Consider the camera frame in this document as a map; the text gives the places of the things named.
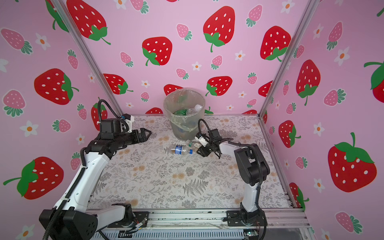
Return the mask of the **clear bottle red cap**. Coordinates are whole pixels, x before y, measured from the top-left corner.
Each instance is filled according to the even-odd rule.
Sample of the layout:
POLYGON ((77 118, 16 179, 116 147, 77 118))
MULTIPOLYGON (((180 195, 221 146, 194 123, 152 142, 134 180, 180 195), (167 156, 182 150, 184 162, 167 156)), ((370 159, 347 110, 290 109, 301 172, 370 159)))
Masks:
POLYGON ((195 105, 195 107, 194 107, 194 110, 196 111, 196 112, 199 112, 200 110, 202 110, 203 109, 203 107, 201 106, 201 105, 195 105))

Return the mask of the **green bottle yellow cap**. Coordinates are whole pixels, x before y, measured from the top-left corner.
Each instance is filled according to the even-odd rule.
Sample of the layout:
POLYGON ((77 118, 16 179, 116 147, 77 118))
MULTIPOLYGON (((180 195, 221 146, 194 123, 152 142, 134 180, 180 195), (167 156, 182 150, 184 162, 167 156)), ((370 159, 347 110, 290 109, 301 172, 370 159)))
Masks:
POLYGON ((176 116, 187 116, 189 114, 189 109, 181 109, 174 112, 174 115, 176 116))

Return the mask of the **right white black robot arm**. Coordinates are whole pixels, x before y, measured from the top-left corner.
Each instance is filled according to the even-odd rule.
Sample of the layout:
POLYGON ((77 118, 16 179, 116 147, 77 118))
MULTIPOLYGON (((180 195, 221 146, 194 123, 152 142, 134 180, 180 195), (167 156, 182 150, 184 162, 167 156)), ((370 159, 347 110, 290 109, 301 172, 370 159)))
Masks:
POLYGON ((265 212, 259 204, 262 184, 270 174, 270 167, 257 144, 236 143, 231 138, 223 138, 218 129, 210 129, 203 119, 198 121, 198 133, 195 136, 202 146, 198 154, 208 157, 214 153, 218 158, 228 155, 236 159, 238 170, 245 183, 244 198, 240 203, 238 217, 227 217, 226 221, 239 220, 245 226, 268 225, 265 212))

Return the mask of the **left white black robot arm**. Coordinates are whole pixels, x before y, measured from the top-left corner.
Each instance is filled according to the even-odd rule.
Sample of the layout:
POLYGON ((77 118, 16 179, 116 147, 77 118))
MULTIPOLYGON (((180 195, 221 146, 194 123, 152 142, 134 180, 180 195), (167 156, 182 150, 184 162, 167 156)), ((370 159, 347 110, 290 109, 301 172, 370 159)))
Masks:
POLYGON ((94 213, 87 210, 104 168, 117 151, 144 143, 152 134, 145 128, 134 130, 134 116, 129 114, 104 120, 102 106, 110 105, 103 99, 98 101, 99 134, 80 150, 80 169, 56 205, 43 210, 39 217, 45 228, 44 240, 90 240, 95 233, 101 233, 112 224, 130 227, 131 232, 143 225, 136 220, 131 204, 113 204, 94 213))

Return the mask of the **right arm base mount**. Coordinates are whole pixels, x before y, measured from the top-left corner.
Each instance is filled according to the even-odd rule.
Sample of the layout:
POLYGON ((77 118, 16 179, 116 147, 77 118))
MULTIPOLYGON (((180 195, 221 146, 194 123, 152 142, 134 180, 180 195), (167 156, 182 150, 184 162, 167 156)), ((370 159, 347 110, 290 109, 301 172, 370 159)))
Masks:
POLYGON ((227 211, 224 222, 230 227, 265 227, 268 225, 265 212, 256 210, 254 212, 246 211, 227 211))

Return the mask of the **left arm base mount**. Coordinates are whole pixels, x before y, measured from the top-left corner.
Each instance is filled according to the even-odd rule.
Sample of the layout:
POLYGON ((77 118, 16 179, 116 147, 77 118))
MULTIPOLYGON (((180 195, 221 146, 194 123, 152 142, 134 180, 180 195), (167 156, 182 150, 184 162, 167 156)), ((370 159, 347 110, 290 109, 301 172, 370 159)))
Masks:
POLYGON ((140 229, 146 228, 150 212, 133 212, 118 222, 108 225, 108 228, 140 229))

